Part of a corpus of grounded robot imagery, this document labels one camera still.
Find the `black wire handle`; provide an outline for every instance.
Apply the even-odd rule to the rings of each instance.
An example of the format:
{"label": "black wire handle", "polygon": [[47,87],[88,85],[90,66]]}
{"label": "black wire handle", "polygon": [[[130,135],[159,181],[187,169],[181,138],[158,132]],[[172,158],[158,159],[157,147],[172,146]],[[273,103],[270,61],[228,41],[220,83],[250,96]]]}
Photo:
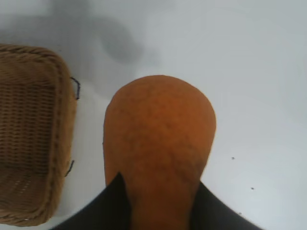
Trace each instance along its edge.
{"label": "black wire handle", "polygon": [[80,99],[80,89],[81,85],[80,82],[78,82],[75,78],[71,77],[71,79],[77,84],[77,93],[76,93],[76,100]]}
{"label": "black wire handle", "polygon": [[72,169],[72,167],[73,167],[73,164],[75,163],[75,161],[74,160],[72,160],[71,161],[71,166],[69,167],[69,169],[68,169],[68,171],[67,171],[67,173],[65,174],[65,177],[67,177],[68,176],[68,174],[71,172],[71,169]]}

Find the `wicker basket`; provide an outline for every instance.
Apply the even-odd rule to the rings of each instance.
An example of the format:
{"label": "wicker basket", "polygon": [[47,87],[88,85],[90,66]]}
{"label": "wicker basket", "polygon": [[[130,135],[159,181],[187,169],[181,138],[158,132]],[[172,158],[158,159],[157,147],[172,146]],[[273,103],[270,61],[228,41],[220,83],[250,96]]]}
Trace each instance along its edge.
{"label": "wicker basket", "polygon": [[0,224],[49,220],[67,172],[76,100],[63,60],[0,45]]}

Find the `orange vegetable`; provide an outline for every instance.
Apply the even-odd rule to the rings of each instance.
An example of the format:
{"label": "orange vegetable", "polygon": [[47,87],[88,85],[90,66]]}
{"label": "orange vegetable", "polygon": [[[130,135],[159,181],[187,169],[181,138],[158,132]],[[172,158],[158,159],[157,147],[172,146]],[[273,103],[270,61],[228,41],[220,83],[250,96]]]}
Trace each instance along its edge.
{"label": "orange vegetable", "polygon": [[216,128],[209,100],[185,81],[149,76],[122,87],[106,110],[106,183],[120,172],[132,230],[187,230]]}

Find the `white surface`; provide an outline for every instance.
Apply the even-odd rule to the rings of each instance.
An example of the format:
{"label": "white surface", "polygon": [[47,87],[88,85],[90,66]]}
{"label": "white surface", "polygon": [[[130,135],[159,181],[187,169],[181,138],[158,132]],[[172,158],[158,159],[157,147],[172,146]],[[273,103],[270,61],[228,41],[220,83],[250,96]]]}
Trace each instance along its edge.
{"label": "white surface", "polygon": [[60,208],[47,224],[24,229],[47,230],[103,190],[106,105],[119,87],[152,74],[184,79],[211,100],[218,128],[202,178],[210,190],[262,228],[307,229],[306,7],[305,0],[0,0],[0,42],[51,48],[82,83],[76,162]]}

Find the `brown wicker basket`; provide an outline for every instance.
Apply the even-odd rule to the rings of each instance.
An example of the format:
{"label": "brown wicker basket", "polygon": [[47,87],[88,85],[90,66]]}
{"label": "brown wicker basket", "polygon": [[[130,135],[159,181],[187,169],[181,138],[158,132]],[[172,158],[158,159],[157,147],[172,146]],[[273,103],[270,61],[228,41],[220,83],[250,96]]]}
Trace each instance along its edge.
{"label": "brown wicker basket", "polygon": [[54,214],[75,110],[70,73],[58,55],[0,45],[0,224],[36,226]]}

